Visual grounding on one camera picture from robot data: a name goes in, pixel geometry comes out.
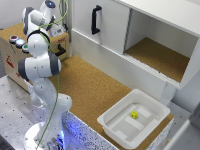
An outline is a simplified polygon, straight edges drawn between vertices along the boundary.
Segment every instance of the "yellow object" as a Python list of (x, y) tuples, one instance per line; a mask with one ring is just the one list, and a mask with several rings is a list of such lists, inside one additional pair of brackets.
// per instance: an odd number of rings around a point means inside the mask
[(135, 119), (135, 118), (137, 118), (137, 116), (138, 116), (137, 111), (132, 111), (132, 112), (131, 112), (131, 117), (132, 117), (132, 118)]

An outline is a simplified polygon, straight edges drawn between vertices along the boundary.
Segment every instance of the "cardboard box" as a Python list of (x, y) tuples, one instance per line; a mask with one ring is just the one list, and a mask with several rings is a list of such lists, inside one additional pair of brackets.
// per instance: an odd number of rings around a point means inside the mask
[[(22, 23), (0, 31), (0, 51), (5, 72), (10, 78), (28, 91), (28, 87), (18, 73), (17, 65), (19, 60), (32, 57), (32, 55), (23, 53), (21, 49), (18, 49), (15, 45), (10, 44), (9, 38), (12, 35), (17, 35), (20, 39), (24, 39), (26, 41)], [(61, 61), (69, 57), (69, 35), (67, 33), (58, 37), (50, 37), (50, 41), (55, 53), (59, 51), (58, 44), (66, 50), (66, 53), (58, 57)]]

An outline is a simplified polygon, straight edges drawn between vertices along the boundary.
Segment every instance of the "black handle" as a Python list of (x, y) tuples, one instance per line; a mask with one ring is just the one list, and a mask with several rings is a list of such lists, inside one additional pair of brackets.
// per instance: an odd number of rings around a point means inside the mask
[(57, 53), (55, 53), (55, 55), (56, 55), (57, 57), (60, 56), (60, 55), (62, 55), (62, 54), (64, 54), (64, 53), (66, 52), (66, 50), (65, 50), (63, 47), (61, 47), (60, 44), (58, 44), (58, 49), (59, 49), (60, 51), (57, 52)]
[(101, 6), (96, 6), (96, 8), (93, 9), (92, 11), (92, 34), (99, 33), (100, 30), (96, 27), (96, 22), (97, 22), (97, 11), (102, 10)]

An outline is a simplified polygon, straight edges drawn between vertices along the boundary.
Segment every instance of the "cork surface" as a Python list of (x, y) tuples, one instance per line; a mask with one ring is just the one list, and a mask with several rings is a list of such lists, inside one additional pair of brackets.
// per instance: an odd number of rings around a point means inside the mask
[[(17, 35), (20, 39), (23, 39), (27, 42), (26, 35), (24, 35), (24, 32), (23, 32), (23, 23), (16, 24), (14, 26), (11, 26), (9, 28), (6, 28), (0, 31), (0, 37), (7, 42), (9, 42), (10, 36), (12, 35)], [(65, 35), (68, 35), (68, 33), (64, 33), (57, 37), (50, 36), (50, 41), (51, 42), (57, 41), (58, 39), (60, 39), (61, 37)]]
[[(57, 77), (50, 77), (50, 80), (57, 87)], [(78, 56), (74, 55), (62, 62), (60, 93), (72, 97), (73, 105), (70, 111), (120, 150), (123, 148), (104, 133), (97, 118), (129, 92), (131, 89)], [(166, 117), (136, 150), (146, 149), (172, 119), (171, 114)]]
[(178, 82), (181, 82), (190, 60), (149, 38), (144, 38), (125, 53)]

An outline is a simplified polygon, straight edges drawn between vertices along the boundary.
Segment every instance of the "green cable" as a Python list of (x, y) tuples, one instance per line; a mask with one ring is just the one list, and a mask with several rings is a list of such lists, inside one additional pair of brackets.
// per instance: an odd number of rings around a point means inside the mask
[[(51, 23), (51, 24), (47, 24), (47, 25), (42, 25), (42, 26), (39, 27), (39, 29), (42, 28), (42, 27), (44, 27), (44, 26), (48, 26), (48, 25), (56, 24), (56, 23), (62, 21), (62, 20), (65, 18), (65, 16), (67, 15), (67, 12), (68, 12), (68, 3), (67, 3), (66, 0), (60, 0), (60, 3), (59, 3), (59, 9), (60, 9), (61, 1), (64, 1), (64, 2), (67, 4), (67, 11), (66, 11), (65, 15), (62, 17), (62, 19), (60, 19), (59, 21), (57, 21), (57, 22), (55, 22), (55, 23)], [(45, 37), (43, 34), (40, 34), (40, 35), (45, 39), (45, 41), (46, 41), (46, 42), (48, 43), (48, 45), (50, 46), (51, 51), (54, 53), (54, 50), (53, 50), (53, 47), (52, 47), (51, 43), (49, 43), (49, 41), (46, 39), (46, 37)], [(46, 126), (46, 128), (45, 128), (45, 130), (44, 130), (44, 132), (43, 132), (43, 134), (42, 134), (42, 137), (41, 137), (41, 139), (40, 139), (40, 141), (39, 141), (39, 143), (38, 143), (38, 145), (37, 145), (36, 150), (38, 149), (39, 145), (41, 144), (41, 141), (42, 141), (42, 139), (43, 139), (43, 137), (44, 137), (44, 134), (45, 134), (45, 132), (46, 132), (48, 126), (49, 126), (49, 123), (51, 122), (52, 116), (53, 116), (53, 114), (54, 114), (54, 111), (55, 111), (55, 108), (56, 108), (56, 105), (57, 105), (57, 101), (58, 101), (58, 93), (59, 93), (59, 87), (60, 87), (60, 83), (59, 83), (59, 80), (60, 80), (60, 79), (59, 79), (59, 75), (57, 75), (57, 78), (58, 78), (58, 85), (57, 85), (58, 87), (57, 87), (56, 102), (55, 102), (55, 104), (54, 104), (53, 111), (52, 111), (52, 113), (51, 113), (51, 116), (50, 116), (50, 118), (49, 118), (49, 121), (48, 121), (48, 123), (47, 123), (47, 126)]]
[(67, 3), (66, 0), (60, 0), (60, 2), (61, 2), (61, 1), (64, 1), (64, 2), (66, 3), (66, 5), (67, 5), (67, 11), (66, 11), (66, 13), (64, 14), (64, 16), (61, 15), (62, 18), (61, 18), (60, 20), (58, 20), (57, 22), (55, 22), (55, 23), (50, 23), (50, 24), (41, 25), (41, 26), (39, 27), (39, 29), (42, 28), (42, 27), (44, 27), (44, 26), (49, 26), (49, 25), (56, 24), (56, 23), (62, 21), (62, 20), (65, 18), (65, 16), (67, 15), (67, 12), (68, 12), (68, 3)]

